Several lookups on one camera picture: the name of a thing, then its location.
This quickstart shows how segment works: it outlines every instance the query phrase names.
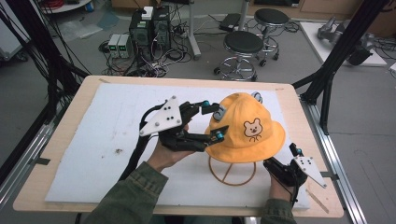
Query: rolling stool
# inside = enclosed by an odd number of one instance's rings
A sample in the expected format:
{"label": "rolling stool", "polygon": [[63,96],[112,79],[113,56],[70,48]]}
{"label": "rolling stool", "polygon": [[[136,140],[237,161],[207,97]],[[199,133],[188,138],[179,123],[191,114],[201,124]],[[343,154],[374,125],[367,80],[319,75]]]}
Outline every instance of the rolling stool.
{"label": "rolling stool", "polygon": [[[268,52],[273,52],[276,50],[276,54],[274,55],[273,59],[277,60],[279,57],[278,43],[271,36],[268,36],[270,29],[284,27],[286,23],[289,22],[289,17],[279,10],[272,8],[262,8],[254,13],[254,20],[258,24],[265,27],[264,30],[262,30],[262,42],[264,43],[262,52],[264,52],[264,58],[260,61],[260,66],[263,67],[267,62],[266,57]],[[276,44],[270,45],[270,39]]]}
{"label": "rolling stool", "polygon": [[256,70],[247,58],[257,57],[264,46],[262,40],[253,33],[234,31],[224,37],[223,45],[234,56],[220,63],[219,67],[214,70],[215,74],[222,73],[221,79],[227,77],[236,81],[247,79],[256,81]]}

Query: gray floor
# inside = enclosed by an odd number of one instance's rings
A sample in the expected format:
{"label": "gray floor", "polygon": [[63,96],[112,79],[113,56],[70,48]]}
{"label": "gray floor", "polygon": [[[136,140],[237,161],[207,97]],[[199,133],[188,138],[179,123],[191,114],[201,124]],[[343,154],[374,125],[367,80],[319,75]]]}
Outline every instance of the gray floor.
{"label": "gray floor", "polygon": [[[93,13],[84,10],[64,13],[60,21],[96,24],[104,16],[103,9]],[[196,20],[202,24],[211,18]],[[127,32],[129,21],[114,20],[104,31],[87,39],[67,42],[70,49],[91,71],[100,75],[106,69],[106,59],[98,46],[111,34]],[[214,22],[199,32],[220,32]],[[171,65],[166,77],[219,79],[213,74],[221,59],[230,56],[222,46],[224,35],[197,35],[202,57],[198,61]],[[256,66],[258,82],[293,83],[320,68],[320,61],[304,34],[284,32],[276,38],[281,46],[278,61],[268,60],[264,67]],[[396,79],[385,67],[342,66],[333,81],[329,116],[329,132],[344,165],[350,184],[359,200],[368,223],[396,222]],[[47,102],[47,83],[34,64],[10,62],[0,67],[0,164],[18,144]],[[303,93],[306,87],[297,90]],[[24,213],[12,209],[18,191],[0,211],[1,223],[73,223],[76,214]],[[347,213],[342,218],[297,218],[299,223],[351,223]]]}

